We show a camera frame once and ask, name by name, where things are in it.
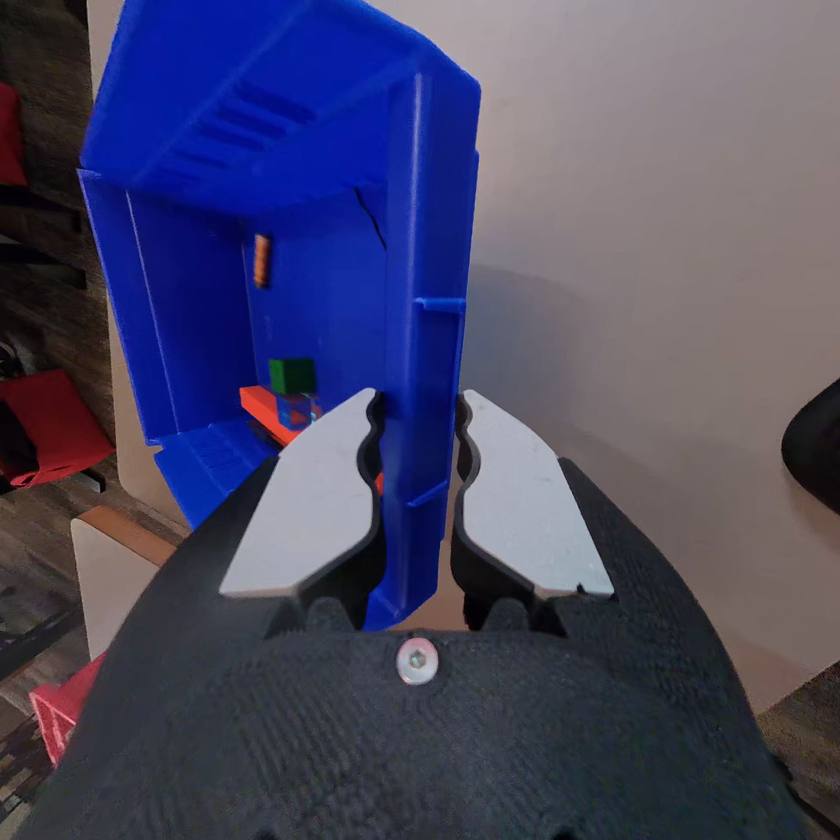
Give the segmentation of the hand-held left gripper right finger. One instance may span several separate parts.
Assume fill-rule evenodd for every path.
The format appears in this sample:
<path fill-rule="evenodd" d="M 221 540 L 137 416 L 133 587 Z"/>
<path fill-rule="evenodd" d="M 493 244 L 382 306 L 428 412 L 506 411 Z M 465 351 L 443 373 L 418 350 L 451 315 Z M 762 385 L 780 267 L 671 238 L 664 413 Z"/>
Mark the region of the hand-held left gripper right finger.
<path fill-rule="evenodd" d="M 540 436 L 477 391 L 458 398 L 451 564 L 482 599 L 609 597 L 614 585 L 560 459 Z"/>

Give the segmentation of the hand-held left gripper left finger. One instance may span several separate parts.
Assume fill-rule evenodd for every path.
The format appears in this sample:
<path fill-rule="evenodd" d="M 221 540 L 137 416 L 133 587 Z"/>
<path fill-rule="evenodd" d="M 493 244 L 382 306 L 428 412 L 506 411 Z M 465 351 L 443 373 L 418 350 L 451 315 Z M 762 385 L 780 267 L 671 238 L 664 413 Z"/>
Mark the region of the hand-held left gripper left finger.
<path fill-rule="evenodd" d="M 363 389 L 281 452 L 219 585 L 231 598 L 313 591 L 382 523 L 375 485 L 382 394 Z"/>

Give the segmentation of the green wooden cube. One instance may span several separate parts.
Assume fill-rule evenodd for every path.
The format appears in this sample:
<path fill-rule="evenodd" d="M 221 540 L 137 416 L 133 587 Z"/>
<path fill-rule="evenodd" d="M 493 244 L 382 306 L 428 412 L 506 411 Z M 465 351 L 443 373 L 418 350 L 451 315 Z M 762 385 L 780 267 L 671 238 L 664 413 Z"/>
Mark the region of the green wooden cube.
<path fill-rule="evenodd" d="M 313 393 L 319 388 L 316 365 L 312 358 L 269 359 L 269 387 L 273 393 Z"/>

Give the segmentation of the blue plastic bin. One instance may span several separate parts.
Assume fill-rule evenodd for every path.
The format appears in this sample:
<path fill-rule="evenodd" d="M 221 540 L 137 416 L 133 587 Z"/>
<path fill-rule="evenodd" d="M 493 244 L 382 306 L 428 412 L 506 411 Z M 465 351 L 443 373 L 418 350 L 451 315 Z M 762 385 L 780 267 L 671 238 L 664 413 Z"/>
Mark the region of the blue plastic bin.
<path fill-rule="evenodd" d="M 364 2 L 125 2 L 80 158 L 143 436 L 191 525 L 270 455 L 239 399 L 269 359 L 312 358 L 325 411 L 384 394 L 372 631 L 437 589 L 479 113 L 476 79 Z"/>

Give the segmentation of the clear blue cube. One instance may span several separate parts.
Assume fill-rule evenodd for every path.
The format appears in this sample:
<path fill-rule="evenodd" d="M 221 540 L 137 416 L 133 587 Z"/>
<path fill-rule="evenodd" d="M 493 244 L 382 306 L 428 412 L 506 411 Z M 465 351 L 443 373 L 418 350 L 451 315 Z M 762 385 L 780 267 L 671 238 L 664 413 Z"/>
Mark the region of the clear blue cube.
<path fill-rule="evenodd" d="M 320 396 L 314 392 L 276 394 L 278 422 L 292 432 L 314 424 L 322 416 Z"/>

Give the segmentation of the orange block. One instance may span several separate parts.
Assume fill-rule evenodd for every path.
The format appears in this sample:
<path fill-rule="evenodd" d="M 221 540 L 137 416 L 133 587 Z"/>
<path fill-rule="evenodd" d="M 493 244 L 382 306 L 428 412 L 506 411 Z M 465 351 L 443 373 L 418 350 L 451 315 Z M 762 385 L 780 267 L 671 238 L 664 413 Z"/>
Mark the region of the orange block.
<path fill-rule="evenodd" d="M 309 490 L 321 479 L 335 480 L 341 490 L 367 487 L 374 499 L 384 492 L 375 421 L 379 397 L 375 389 L 365 387 L 316 423 L 292 432 L 278 422 L 276 394 L 260 385 L 239 390 L 247 414 L 285 445 L 277 466 L 284 483 L 300 481 Z"/>

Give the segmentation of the red bag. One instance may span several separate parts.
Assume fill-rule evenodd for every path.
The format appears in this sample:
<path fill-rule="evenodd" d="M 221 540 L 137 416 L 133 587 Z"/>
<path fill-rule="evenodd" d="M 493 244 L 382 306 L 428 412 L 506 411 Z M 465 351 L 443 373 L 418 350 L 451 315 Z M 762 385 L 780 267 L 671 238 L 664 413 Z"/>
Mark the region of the red bag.
<path fill-rule="evenodd" d="M 61 369 L 1 382 L 1 492 L 44 485 L 92 468 L 115 451 Z"/>

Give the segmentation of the black seat cushion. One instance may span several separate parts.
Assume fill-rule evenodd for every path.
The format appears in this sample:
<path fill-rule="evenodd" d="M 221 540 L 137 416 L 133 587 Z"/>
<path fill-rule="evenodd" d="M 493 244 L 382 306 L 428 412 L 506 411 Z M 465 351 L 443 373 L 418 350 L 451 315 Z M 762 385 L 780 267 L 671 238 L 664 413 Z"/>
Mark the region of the black seat cushion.
<path fill-rule="evenodd" d="M 781 441 L 784 466 L 826 508 L 839 513 L 839 381 L 794 415 Z"/>

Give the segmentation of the large red ribbed bin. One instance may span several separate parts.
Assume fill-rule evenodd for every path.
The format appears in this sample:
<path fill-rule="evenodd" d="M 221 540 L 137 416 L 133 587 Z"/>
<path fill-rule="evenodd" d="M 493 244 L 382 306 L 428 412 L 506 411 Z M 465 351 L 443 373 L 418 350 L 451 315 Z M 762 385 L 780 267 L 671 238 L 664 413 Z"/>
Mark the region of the large red ribbed bin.
<path fill-rule="evenodd" d="M 53 768 L 67 750 L 89 692 L 106 653 L 100 654 L 64 684 L 44 684 L 28 694 L 45 749 Z"/>

